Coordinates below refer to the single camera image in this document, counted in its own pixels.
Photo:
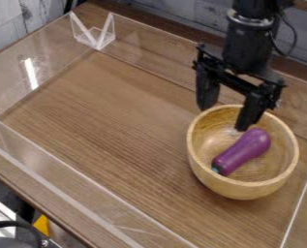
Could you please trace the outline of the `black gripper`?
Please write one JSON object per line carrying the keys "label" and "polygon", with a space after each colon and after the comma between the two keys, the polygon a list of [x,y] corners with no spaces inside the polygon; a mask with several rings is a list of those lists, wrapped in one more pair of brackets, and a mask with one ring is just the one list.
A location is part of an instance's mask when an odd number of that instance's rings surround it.
{"label": "black gripper", "polygon": [[274,109],[280,99],[284,80],[268,66],[279,21],[272,18],[228,17],[227,39],[220,55],[214,55],[206,44],[198,45],[196,101],[200,110],[218,102],[220,85],[246,97],[236,121],[244,132],[255,124],[266,109]]}

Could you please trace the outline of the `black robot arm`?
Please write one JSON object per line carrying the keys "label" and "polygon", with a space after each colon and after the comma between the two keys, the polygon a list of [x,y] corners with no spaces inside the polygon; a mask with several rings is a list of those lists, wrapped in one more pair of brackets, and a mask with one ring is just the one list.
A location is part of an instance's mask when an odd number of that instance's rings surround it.
{"label": "black robot arm", "polygon": [[244,96],[235,128],[244,131],[258,123],[263,113],[278,106],[286,80],[270,68],[279,26],[287,23],[284,9],[294,0],[234,0],[227,12],[228,29],[223,52],[208,51],[207,44],[196,46],[198,108],[210,109],[218,102],[220,87],[227,86]]}

